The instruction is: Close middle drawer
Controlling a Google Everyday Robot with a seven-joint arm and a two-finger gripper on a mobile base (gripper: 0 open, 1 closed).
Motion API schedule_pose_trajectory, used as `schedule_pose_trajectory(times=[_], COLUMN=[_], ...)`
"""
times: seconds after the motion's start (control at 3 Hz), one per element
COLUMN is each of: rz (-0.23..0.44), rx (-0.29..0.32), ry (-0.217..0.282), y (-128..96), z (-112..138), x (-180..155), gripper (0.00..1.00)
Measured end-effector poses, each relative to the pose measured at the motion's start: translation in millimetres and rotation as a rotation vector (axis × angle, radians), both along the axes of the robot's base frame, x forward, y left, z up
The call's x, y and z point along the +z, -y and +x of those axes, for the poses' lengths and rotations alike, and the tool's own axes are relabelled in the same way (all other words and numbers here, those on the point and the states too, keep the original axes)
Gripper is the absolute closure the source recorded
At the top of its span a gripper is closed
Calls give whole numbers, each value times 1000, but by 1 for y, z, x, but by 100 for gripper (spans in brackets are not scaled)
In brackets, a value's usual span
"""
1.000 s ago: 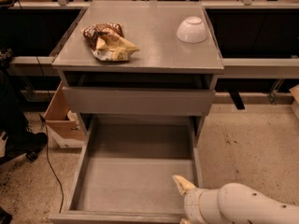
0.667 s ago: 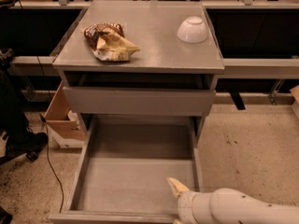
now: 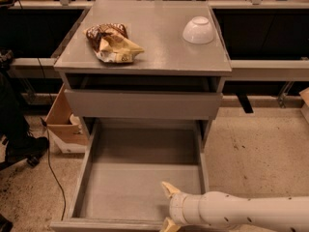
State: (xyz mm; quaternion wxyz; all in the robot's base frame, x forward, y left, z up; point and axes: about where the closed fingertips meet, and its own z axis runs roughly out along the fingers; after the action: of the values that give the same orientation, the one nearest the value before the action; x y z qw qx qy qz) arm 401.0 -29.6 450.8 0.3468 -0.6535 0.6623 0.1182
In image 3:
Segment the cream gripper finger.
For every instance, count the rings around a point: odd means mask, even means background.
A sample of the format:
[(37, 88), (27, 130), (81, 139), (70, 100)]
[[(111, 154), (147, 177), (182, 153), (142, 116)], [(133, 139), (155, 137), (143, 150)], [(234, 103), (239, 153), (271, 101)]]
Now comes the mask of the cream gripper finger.
[(178, 232), (181, 228), (169, 217), (162, 224), (159, 232)]
[(168, 182), (161, 183), (163, 192), (168, 199), (171, 199), (174, 195), (181, 193), (181, 191)]

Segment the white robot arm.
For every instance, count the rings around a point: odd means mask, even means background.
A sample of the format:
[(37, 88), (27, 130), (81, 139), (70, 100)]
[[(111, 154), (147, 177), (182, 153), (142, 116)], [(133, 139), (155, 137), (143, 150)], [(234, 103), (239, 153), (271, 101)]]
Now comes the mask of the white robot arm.
[(219, 191), (189, 194), (167, 182), (161, 185), (170, 203), (160, 232), (178, 232), (188, 225), (216, 229), (244, 224), (276, 232), (309, 232), (307, 196), (240, 198)]

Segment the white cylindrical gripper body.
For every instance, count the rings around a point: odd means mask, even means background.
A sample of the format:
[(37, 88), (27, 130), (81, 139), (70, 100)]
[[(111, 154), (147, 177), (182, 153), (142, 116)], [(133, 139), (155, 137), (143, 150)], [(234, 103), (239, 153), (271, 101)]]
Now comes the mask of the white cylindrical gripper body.
[(193, 195), (184, 192), (172, 196), (169, 206), (171, 219), (180, 226), (200, 225), (202, 219), (199, 211), (201, 195)]

